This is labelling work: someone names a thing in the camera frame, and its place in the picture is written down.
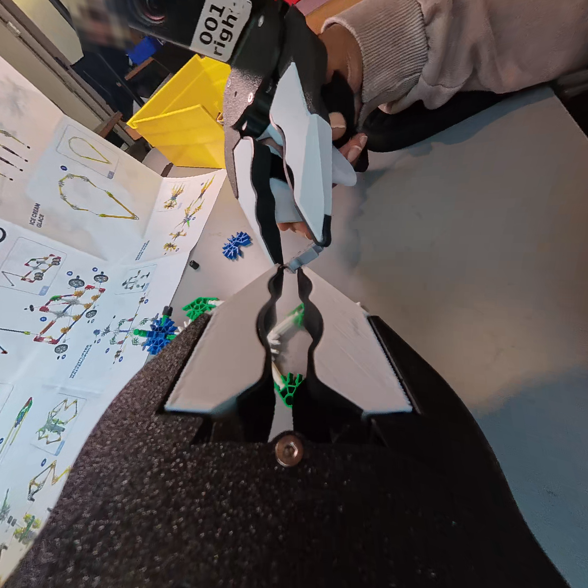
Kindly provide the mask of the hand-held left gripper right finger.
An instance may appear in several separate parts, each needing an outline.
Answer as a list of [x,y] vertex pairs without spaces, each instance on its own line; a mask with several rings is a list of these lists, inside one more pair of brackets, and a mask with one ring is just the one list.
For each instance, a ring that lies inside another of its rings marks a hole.
[[311,336],[293,428],[309,442],[377,442],[373,419],[413,408],[369,315],[310,269],[297,271]]

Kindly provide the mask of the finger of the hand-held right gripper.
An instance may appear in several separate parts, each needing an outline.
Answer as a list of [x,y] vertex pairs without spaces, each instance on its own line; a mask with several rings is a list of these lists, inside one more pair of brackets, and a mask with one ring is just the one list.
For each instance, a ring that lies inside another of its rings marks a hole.
[[295,62],[276,85],[269,111],[282,137],[286,179],[299,216],[319,246],[330,240],[332,133],[329,122],[311,111]]
[[233,150],[239,204],[271,264],[283,264],[275,198],[270,188],[272,153],[268,146],[246,136]]

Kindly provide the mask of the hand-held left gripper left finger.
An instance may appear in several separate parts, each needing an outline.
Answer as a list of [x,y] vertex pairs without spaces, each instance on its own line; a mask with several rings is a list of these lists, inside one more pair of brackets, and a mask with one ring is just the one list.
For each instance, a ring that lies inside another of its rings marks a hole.
[[273,266],[217,307],[173,380],[165,411],[199,416],[204,442],[267,442],[275,414],[268,333],[276,322],[283,266]]

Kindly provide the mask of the construction toy figure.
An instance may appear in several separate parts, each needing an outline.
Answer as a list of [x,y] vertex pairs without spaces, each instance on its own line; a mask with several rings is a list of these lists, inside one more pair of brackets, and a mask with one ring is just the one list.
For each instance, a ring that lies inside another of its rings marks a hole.
[[[195,298],[190,304],[184,306],[187,322],[184,327],[188,327],[196,318],[206,313],[211,313],[217,307],[223,304],[223,300],[210,297]],[[161,316],[156,315],[151,320],[148,330],[134,329],[132,343],[140,344],[143,350],[148,351],[152,356],[159,354],[170,342],[172,342],[181,332],[182,328],[175,325],[171,319],[172,308],[165,306]],[[268,334],[268,342],[272,355],[272,374],[274,381],[274,390],[282,399],[283,403],[291,408],[295,393],[304,381],[304,376],[300,373],[282,374],[276,365],[277,357],[281,352],[282,338],[293,328],[300,329],[303,326],[305,306],[300,303],[285,319],[279,322]]]

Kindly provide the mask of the blue snowflake toy connector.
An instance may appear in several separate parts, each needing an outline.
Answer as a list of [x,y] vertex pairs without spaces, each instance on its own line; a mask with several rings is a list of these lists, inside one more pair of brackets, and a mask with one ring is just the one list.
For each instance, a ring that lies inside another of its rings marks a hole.
[[222,254],[230,261],[236,261],[243,256],[243,248],[252,245],[252,239],[249,234],[243,231],[229,237],[224,243]]

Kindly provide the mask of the grey snowflake toy connector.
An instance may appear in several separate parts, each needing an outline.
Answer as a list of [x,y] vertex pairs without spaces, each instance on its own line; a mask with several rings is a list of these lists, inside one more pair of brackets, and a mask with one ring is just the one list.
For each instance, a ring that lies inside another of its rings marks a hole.
[[296,273],[300,268],[317,259],[323,249],[324,248],[322,246],[312,243],[303,251],[299,252],[297,255],[291,258],[290,261],[285,264],[285,268],[291,273]]

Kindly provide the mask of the person's right forearm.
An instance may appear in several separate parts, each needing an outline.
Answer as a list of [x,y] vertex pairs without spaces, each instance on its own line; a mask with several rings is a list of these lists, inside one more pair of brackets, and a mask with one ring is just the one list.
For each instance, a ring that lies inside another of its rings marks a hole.
[[519,91],[587,67],[587,1],[361,1],[327,19],[359,50],[359,120]]

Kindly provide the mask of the grey desk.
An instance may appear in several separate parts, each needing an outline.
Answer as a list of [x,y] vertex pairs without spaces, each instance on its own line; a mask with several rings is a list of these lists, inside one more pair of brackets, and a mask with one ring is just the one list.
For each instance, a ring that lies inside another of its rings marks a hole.
[[542,86],[369,158],[311,268],[461,397],[542,548],[587,587],[587,137]]

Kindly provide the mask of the person's right hand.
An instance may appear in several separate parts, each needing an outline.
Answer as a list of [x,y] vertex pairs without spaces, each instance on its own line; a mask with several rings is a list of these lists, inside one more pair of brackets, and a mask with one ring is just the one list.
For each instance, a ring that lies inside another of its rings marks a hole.
[[[362,53],[355,37],[342,25],[330,25],[319,34],[327,49],[326,81],[330,82],[335,73],[346,79],[353,92],[355,123],[362,109],[363,62]],[[339,112],[329,114],[333,141],[339,140],[346,132],[346,122]],[[357,133],[339,148],[347,161],[355,166],[367,143],[367,136]],[[292,231],[312,240],[312,233],[304,222],[279,223],[280,231]]]

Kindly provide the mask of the yellow plastic bin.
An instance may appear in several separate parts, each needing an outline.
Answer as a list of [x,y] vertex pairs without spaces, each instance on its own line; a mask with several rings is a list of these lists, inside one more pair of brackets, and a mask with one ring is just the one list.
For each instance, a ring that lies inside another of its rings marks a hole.
[[225,167],[227,63],[195,55],[127,122],[175,166]]

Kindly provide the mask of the folded instruction sheet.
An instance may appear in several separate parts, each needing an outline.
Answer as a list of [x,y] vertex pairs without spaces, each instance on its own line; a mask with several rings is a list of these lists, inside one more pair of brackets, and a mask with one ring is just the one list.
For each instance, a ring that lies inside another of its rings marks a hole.
[[145,363],[226,173],[163,178],[1,60],[1,576]]

